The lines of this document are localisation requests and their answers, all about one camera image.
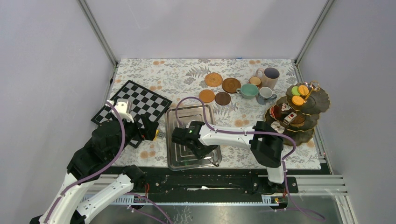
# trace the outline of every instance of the chessboard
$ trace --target chessboard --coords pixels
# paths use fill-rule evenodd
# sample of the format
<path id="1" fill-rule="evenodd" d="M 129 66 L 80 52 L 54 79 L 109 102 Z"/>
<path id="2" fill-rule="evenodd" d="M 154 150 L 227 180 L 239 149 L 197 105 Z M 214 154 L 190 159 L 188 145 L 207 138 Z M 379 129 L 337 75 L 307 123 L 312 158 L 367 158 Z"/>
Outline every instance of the chessboard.
<path id="1" fill-rule="evenodd" d="M 132 117 L 135 117 L 137 114 L 145 114 L 151 121 L 158 121 L 172 103 L 169 99 L 131 80 L 128 80 L 110 99 L 117 102 L 119 98 L 128 99 L 132 102 Z M 110 111 L 110 107 L 103 106 L 91 121 L 99 125 L 104 121 L 112 120 Z M 137 125 L 139 128 L 144 128 L 141 118 L 139 118 Z M 129 144 L 136 148 L 140 143 L 141 140 L 139 138 L 134 138 Z"/>

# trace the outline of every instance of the metal tray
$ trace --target metal tray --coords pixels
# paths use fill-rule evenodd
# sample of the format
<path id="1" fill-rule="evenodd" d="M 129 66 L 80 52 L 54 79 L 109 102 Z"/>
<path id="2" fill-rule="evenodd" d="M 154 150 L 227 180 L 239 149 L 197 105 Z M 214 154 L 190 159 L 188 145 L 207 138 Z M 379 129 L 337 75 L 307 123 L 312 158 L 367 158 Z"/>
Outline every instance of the metal tray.
<path id="1" fill-rule="evenodd" d="M 213 110 L 209 105 L 205 105 L 206 118 L 210 124 L 215 124 Z M 179 125 L 176 120 L 175 108 L 170 108 L 165 115 L 166 121 L 166 148 L 168 152 L 168 167 L 170 170 L 184 170 L 199 167 L 210 167 L 214 163 L 221 162 L 220 146 L 210 152 L 200 161 L 194 156 L 192 151 L 185 146 L 172 142 L 172 133 L 175 127 L 184 127 L 188 122 L 204 121 L 202 105 L 189 105 L 179 107 L 177 114 L 183 123 Z"/>

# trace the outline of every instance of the green teacup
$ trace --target green teacup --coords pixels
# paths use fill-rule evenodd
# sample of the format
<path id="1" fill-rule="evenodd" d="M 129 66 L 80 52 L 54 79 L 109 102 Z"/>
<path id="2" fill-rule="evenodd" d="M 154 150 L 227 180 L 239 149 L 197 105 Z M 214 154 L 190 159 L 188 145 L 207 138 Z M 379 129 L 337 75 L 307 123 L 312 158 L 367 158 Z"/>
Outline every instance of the green teacup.
<path id="1" fill-rule="evenodd" d="M 245 99 L 253 99 L 259 94 L 259 89 L 254 84 L 248 83 L 236 89 L 236 92 L 242 94 Z"/>

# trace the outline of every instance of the table surface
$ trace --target table surface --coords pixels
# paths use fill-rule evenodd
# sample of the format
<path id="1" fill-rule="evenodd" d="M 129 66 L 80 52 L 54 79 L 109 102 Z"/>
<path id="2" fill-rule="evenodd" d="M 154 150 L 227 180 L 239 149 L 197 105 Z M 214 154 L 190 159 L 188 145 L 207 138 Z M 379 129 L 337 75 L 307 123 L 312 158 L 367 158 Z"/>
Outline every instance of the table surface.
<path id="1" fill-rule="evenodd" d="M 223 79 L 234 77 L 243 85 L 255 75 L 258 68 L 273 67 L 279 70 L 280 77 L 275 86 L 278 99 L 285 96 L 286 89 L 297 83 L 296 74 L 290 59 L 122 59 L 110 97 L 127 81 L 132 80 L 170 100 L 172 106 L 183 98 L 198 97 L 204 89 L 215 94 L 223 91 L 221 85 L 208 87 L 204 78 L 210 72 L 219 73 Z M 226 106 L 209 103 L 214 111 L 216 125 L 251 126 L 275 103 L 260 105 L 256 99 L 244 99 L 240 94 L 230 94 L 231 102 Z M 198 101 L 188 99 L 182 105 L 197 105 Z M 165 116 L 159 119 L 159 129 L 165 132 Z M 248 149 L 220 146 L 222 162 L 219 168 L 264 168 Z M 283 155 L 292 147 L 284 146 Z M 294 154 L 286 159 L 286 167 L 291 169 L 320 169 L 320 163 L 314 141 L 297 147 Z M 166 139 L 143 141 L 138 148 L 127 146 L 115 166 L 135 164 L 147 167 L 167 167 Z"/>

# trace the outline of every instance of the green macaron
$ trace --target green macaron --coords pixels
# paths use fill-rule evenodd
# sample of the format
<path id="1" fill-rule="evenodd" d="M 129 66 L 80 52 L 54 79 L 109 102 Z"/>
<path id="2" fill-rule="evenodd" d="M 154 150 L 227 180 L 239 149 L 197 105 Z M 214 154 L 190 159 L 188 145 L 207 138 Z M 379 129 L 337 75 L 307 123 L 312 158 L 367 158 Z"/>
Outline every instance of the green macaron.
<path id="1" fill-rule="evenodd" d="M 294 96 L 300 96 L 301 94 L 298 92 L 298 86 L 294 86 L 291 88 L 291 93 L 293 93 Z"/>

